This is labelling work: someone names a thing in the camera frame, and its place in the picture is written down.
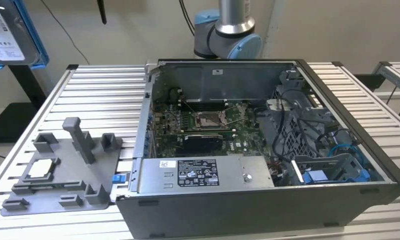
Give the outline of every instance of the blue clip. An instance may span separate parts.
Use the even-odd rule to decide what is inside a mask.
[[[124,184],[127,182],[125,174],[116,174],[112,176],[112,184]]]

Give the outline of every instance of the aluminum extrusion table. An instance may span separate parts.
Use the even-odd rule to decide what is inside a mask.
[[[310,66],[336,97],[374,137],[400,168],[400,117],[364,87],[348,70],[330,62]],[[61,130],[65,117],[80,117],[81,128],[93,137],[115,133],[123,137],[117,172],[132,168],[132,153],[145,87],[143,65],[76,66],[68,69],[0,166],[0,209],[9,197],[12,185],[21,176],[39,133],[53,132],[56,138],[69,138]],[[113,186],[112,194],[124,190]],[[0,239],[131,239],[132,235],[117,206],[105,210],[37,215],[0,215]],[[400,239],[400,197],[392,204],[371,207],[346,227],[272,232],[211,239],[271,240],[392,240]]]

